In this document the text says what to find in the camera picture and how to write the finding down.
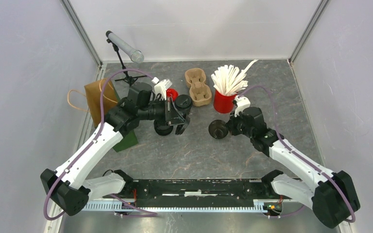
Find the gray table surface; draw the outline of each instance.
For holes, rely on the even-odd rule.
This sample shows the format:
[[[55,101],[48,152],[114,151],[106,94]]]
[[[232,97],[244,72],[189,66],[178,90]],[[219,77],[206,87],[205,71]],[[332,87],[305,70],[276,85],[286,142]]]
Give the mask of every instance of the gray table surface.
[[[172,88],[180,94],[187,94],[184,73],[199,67],[205,71],[207,84],[214,96],[211,74],[223,65],[235,65],[244,69],[250,61],[194,61],[157,62],[140,65],[128,63],[127,67],[139,68],[159,79],[170,79]],[[119,64],[108,64],[105,77],[121,69]],[[310,125],[301,102],[296,82],[285,60],[261,60],[247,72],[249,85],[262,84],[272,90],[278,107],[278,125],[281,134],[297,149],[320,162]],[[144,78],[138,82],[151,83]],[[119,96],[128,93],[128,84],[115,82]],[[273,128],[273,114],[270,100],[262,89],[246,94],[252,106],[260,107],[269,127]],[[182,135],[158,136],[152,121],[142,121],[135,133],[139,144],[116,153],[110,150],[95,166],[88,178],[101,176],[108,169],[122,169],[135,179],[167,178],[260,178],[266,173],[279,169],[293,176],[280,163],[257,152],[248,138],[243,135],[227,136],[216,140],[208,133],[208,125],[215,119],[228,120],[228,114],[220,114],[211,104],[191,109],[191,122]]]

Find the metal frame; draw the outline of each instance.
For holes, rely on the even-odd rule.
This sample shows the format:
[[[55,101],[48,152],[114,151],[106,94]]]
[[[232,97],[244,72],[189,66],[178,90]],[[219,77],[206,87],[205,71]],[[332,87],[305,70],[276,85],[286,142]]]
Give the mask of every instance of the metal frame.
[[[76,14],[75,10],[72,7],[72,4],[69,0],[60,0],[62,5],[64,6],[69,18],[71,19],[73,25],[75,26],[76,30],[78,31],[79,36],[82,38],[83,42],[85,43],[86,47],[88,48],[89,52],[91,53],[92,58],[94,59],[95,63],[98,64],[98,66],[102,66],[102,60],[99,57],[98,53],[95,50],[94,45],[92,44],[91,40],[89,39],[88,34],[86,34],[86,31],[81,23],[81,21],[78,18],[78,15]]]
[[[302,47],[304,46],[306,40],[308,39],[309,35],[311,34],[312,30],[314,29],[318,19],[324,12],[325,8],[327,7],[327,4],[330,0],[321,0],[320,4],[318,4],[317,9],[314,12],[314,15],[312,16],[311,20],[309,21],[307,27],[305,28],[305,31],[303,35],[301,36],[300,41],[298,41],[297,46],[295,47],[294,51],[292,52],[291,56],[289,57],[288,61],[292,66],[292,63],[297,58],[298,54],[300,53]]]

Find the white wall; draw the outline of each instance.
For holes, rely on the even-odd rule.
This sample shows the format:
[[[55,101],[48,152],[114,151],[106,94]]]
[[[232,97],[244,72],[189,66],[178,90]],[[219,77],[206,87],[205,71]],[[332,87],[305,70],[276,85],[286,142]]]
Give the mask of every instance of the white wall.
[[[0,233],[43,232],[39,175],[76,149],[84,113],[66,94],[96,70],[58,0],[0,1]]]
[[[373,1],[330,1],[295,74],[327,166],[353,178],[353,229],[373,232]]]
[[[70,1],[104,61],[118,60],[107,30],[141,50],[145,61],[289,58],[320,2]]]

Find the wire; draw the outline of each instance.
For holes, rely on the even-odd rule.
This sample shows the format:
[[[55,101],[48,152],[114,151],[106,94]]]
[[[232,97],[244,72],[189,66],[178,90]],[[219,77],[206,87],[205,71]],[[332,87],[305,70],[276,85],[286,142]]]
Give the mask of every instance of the wire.
[[[103,173],[102,176],[105,176],[105,174],[106,174],[107,172],[109,172],[109,171],[111,171],[112,173],[114,172],[112,169],[108,169],[108,170],[106,170],[106,171]]]
[[[335,183],[335,181],[328,174],[326,174],[325,172],[323,172],[319,167],[315,166],[313,163],[311,163],[310,161],[308,161],[306,158],[304,158],[300,154],[298,154],[296,151],[292,150],[292,148],[288,144],[286,144],[284,142],[284,140],[282,139],[282,137],[281,137],[281,135],[279,133],[280,131],[279,131],[278,124],[277,124],[277,119],[276,119],[276,116],[278,115],[278,112],[277,112],[277,110],[275,108],[275,102],[274,102],[274,100],[272,98],[271,91],[268,90],[266,87],[264,87],[262,85],[253,85],[253,86],[248,87],[241,94],[239,94],[238,97],[241,97],[242,95],[244,95],[245,93],[247,93],[249,90],[251,90],[253,88],[261,88],[261,89],[263,89],[267,93],[268,97],[270,98],[270,101],[271,101],[271,104],[272,104],[272,111],[273,111],[273,114],[274,114],[274,118],[273,119],[274,119],[275,131],[276,131],[278,139],[282,143],[282,145],[284,145],[284,147],[287,148],[290,153],[292,153],[295,156],[297,156],[299,159],[301,159],[303,162],[305,162],[310,167],[312,167],[313,169],[315,169],[317,172],[321,173],[327,180],[330,181],[330,183],[335,187],[335,189],[341,195],[342,200],[345,202],[345,205],[347,206],[348,210],[350,211],[351,219],[346,219],[345,221],[346,222],[350,222],[350,223],[355,222],[356,217],[355,217],[353,208],[352,208],[351,204],[349,203],[349,201],[348,201],[347,197],[345,196],[345,194],[342,192],[342,190],[340,189],[340,187],[337,185],[337,183]]]
[[[124,217],[155,217],[157,216],[158,214],[155,213],[155,212],[151,212],[151,211],[147,211],[147,210],[143,210],[143,209],[140,209],[136,206],[133,206],[129,203],[127,203],[126,201],[122,200],[120,197],[118,197],[117,195],[115,194],[110,194],[111,197],[115,198],[115,199],[118,199],[120,202],[122,202],[124,205],[128,206],[129,208],[131,209],[134,209],[134,210],[138,210],[140,212],[144,212],[146,213],[146,215],[123,215]]]
[[[155,92],[152,92],[152,100],[151,100],[150,104],[151,104],[152,102],[155,102],[155,97],[156,97]]]
[[[153,76],[149,73],[146,73],[144,71],[141,71],[141,70],[138,70],[138,69],[122,69],[116,73],[114,73],[111,77],[109,77],[106,82],[104,82],[103,84],[103,87],[102,87],[102,90],[101,90],[101,96],[100,96],[100,103],[101,103],[101,123],[99,125],[99,130],[97,132],[97,134],[95,135],[94,139],[92,141],[90,141],[88,143],[88,145],[72,160],[72,162],[67,166],[67,168],[62,171],[61,175],[58,177],[58,179],[55,180],[55,182],[52,184],[51,188],[49,189],[48,191],[48,194],[46,195],[46,198],[45,198],[45,202],[44,202],[44,208],[43,208],[43,211],[44,211],[44,217],[47,219],[47,220],[56,220],[58,218],[60,218],[64,213],[65,211],[62,211],[60,214],[58,214],[57,216],[55,217],[51,217],[48,215],[48,203],[49,203],[49,200],[51,199],[51,196],[53,194],[53,191],[55,190],[55,187],[59,184],[59,182],[62,180],[62,178],[66,175],[66,171],[67,170],[70,170],[71,167],[82,157],[83,154],[85,154],[86,151],[88,151],[88,149],[94,144],[94,141],[96,141],[96,139],[98,139],[98,137],[100,136],[100,134],[102,133],[102,130],[103,130],[103,125],[105,123],[105,116],[104,116],[104,109],[103,109],[103,93],[105,91],[105,88],[106,88],[106,84],[113,78],[115,77],[117,74],[120,74],[120,73],[123,73],[125,71],[134,71],[134,72],[138,72],[138,73],[141,73],[143,75],[146,75],[147,77],[153,79]]]
[[[271,216],[271,215],[268,215],[267,217],[268,218],[282,218],[282,217],[290,217],[290,216],[293,216],[293,215],[296,215],[298,214],[299,212],[301,212],[302,210],[305,209],[305,206],[302,205],[301,208],[299,208],[297,211],[295,212],[292,212],[292,213],[289,213],[289,214],[286,214],[286,215],[280,215],[280,216]]]
[[[181,121],[183,122],[183,123],[186,123],[186,119],[185,119],[185,117],[183,117],[183,113],[181,113],[177,108],[176,108],[176,106],[175,106],[175,101],[173,101],[173,99],[172,99],[172,97],[169,97],[169,99],[170,99],[170,101],[171,101],[171,103],[172,103],[172,105],[173,105],[173,107],[174,107],[174,109],[175,109],[175,111],[178,113],[178,115],[181,117]]]
[[[134,204],[136,206],[136,188],[134,188],[132,192],[134,193]]]
[[[159,101],[162,98],[162,94],[158,93],[156,94],[155,100],[154,101]]]
[[[284,201],[284,197],[282,195],[279,195],[278,205],[282,204],[282,201]]]
[[[281,214],[281,212],[279,212],[279,211],[276,211],[276,210],[274,210],[274,209],[270,209],[272,212],[274,212],[274,213],[276,213],[276,214]]]
[[[105,81],[105,79],[101,79],[100,81],[99,81],[99,91],[102,91],[101,90],[101,82],[102,82],[102,80],[104,80]],[[108,82],[108,86],[110,86],[111,88],[112,88],[112,90],[114,90],[114,88],[113,88],[113,86]],[[110,98],[108,98],[108,97],[106,97],[104,94],[102,94],[103,95],[103,97],[105,98],[105,99],[107,99],[107,100],[109,100],[109,101],[111,101],[111,102],[113,102],[113,103],[118,103],[118,102],[116,102],[115,100],[111,100]]]
[[[74,92],[76,92],[76,93],[79,93],[79,94],[81,94],[81,95],[83,95],[83,96],[86,97],[86,95],[85,95],[84,93],[82,93],[82,92],[80,92],[80,91],[78,91],[78,90],[75,90],[75,89],[69,90],[69,91],[68,91],[68,94],[67,94],[67,101],[68,101],[68,104],[69,104],[72,108],[74,108],[74,109],[78,109],[78,110],[80,110],[80,111],[84,111],[84,112],[89,113],[88,110],[83,109],[83,108],[78,108],[78,107],[76,107],[75,105],[73,105],[73,104],[70,103],[70,101],[69,101],[69,95],[70,95],[70,93],[71,93],[72,91],[74,91]]]

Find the purple cable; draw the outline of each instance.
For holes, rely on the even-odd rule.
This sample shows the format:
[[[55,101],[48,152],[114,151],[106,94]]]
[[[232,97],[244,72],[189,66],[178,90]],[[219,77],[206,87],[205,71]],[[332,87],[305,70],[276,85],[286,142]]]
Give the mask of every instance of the purple cable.
[[[102,129],[103,129],[103,124],[104,124],[104,112],[103,112],[103,93],[105,91],[105,87],[107,85],[107,83],[113,78],[115,77],[117,74],[120,74],[120,73],[123,73],[125,71],[134,71],[134,72],[138,72],[138,73],[141,73],[143,75],[146,75],[147,77],[153,79],[153,76],[149,73],[146,73],[144,71],[141,71],[141,70],[138,70],[138,69],[122,69],[116,73],[114,73],[111,77],[109,77],[103,84],[103,87],[102,87],[102,91],[101,91],[101,96],[100,96],[100,103],[101,103],[101,124],[100,124],[100,128],[97,132],[97,134],[95,135],[94,137],[94,140],[98,139],[99,135],[102,133]],[[66,169],[70,170],[71,167],[76,163],[76,161],[78,161],[82,155],[94,144],[93,141],[91,141],[82,151],[81,153],[78,154],[78,156],[75,157],[75,159],[72,160],[72,162],[68,165],[68,167]],[[48,194],[46,195],[46,198],[45,198],[45,202],[44,202],[44,217],[49,220],[49,221],[52,221],[52,220],[55,220],[55,219],[58,219],[60,216],[62,216],[65,211],[62,211],[60,214],[58,214],[57,216],[55,217],[50,217],[48,215],[48,202],[49,202],[49,199],[51,198],[52,196],[52,193],[55,189],[55,187],[59,184],[59,182],[62,180],[62,178],[65,176],[66,172],[63,171],[61,173],[61,175],[58,177],[58,179],[56,179],[56,181],[53,183],[53,185],[51,186],[51,188],[49,189],[49,192]]]
[[[129,203],[127,203],[126,201],[122,200],[120,197],[116,196],[115,194],[109,194],[111,197],[115,198],[115,199],[118,199],[120,202],[122,202],[124,205],[128,206],[129,208],[131,209],[134,209],[134,210],[138,210],[140,212],[144,212],[144,213],[147,213],[147,215],[124,215],[124,217],[155,217],[157,216],[158,214],[155,213],[155,212],[151,212],[151,211],[147,211],[147,210],[143,210],[143,209],[139,209],[138,207],[136,206],[132,206],[130,205]]]
[[[346,222],[350,222],[350,223],[355,222],[356,218],[355,218],[355,213],[353,211],[353,208],[352,208],[351,204],[349,203],[349,201],[348,201],[347,197],[345,196],[345,194],[342,192],[342,190],[340,189],[340,187],[337,185],[337,183],[335,183],[335,181],[328,174],[326,174],[325,172],[322,172],[322,170],[319,167],[315,166],[313,163],[311,163],[310,161],[308,161],[304,157],[300,156],[296,151],[293,151],[291,149],[291,147],[289,147],[289,145],[287,145],[283,141],[283,139],[282,139],[282,137],[281,137],[281,135],[279,133],[280,131],[279,131],[278,124],[277,124],[277,119],[276,119],[276,116],[278,115],[278,112],[277,112],[277,110],[275,108],[275,102],[274,102],[274,100],[272,98],[271,91],[268,90],[266,87],[264,87],[262,85],[253,85],[253,86],[250,86],[247,89],[245,89],[241,94],[238,95],[238,97],[243,96],[245,93],[247,93],[249,90],[251,90],[253,88],[262,88],[267,93],[268,97],[270,98],[270,101],[271,101],[271,104],[272,104],[272,111],[273,111],[273,114],[274,114],[275,131],[277,132],[277,136],[278,136],[279,141],[284,145],[285,148],[287,148],[289,150],[289,152],[291,152],[292,154],[294,154],[295,156],[297,156],[299,159],[301,159],[303,162],[305,162],[310,167],[312,167],[313,169],[315,169],[317,172],[321,173],[327,180],[330,181],[330,183],[335,187],[335,189],[341,195],[342,200],[345,202],[345,205],[347,205],[347,208],[350,211],[351,219],[346,219],[345,221]]]

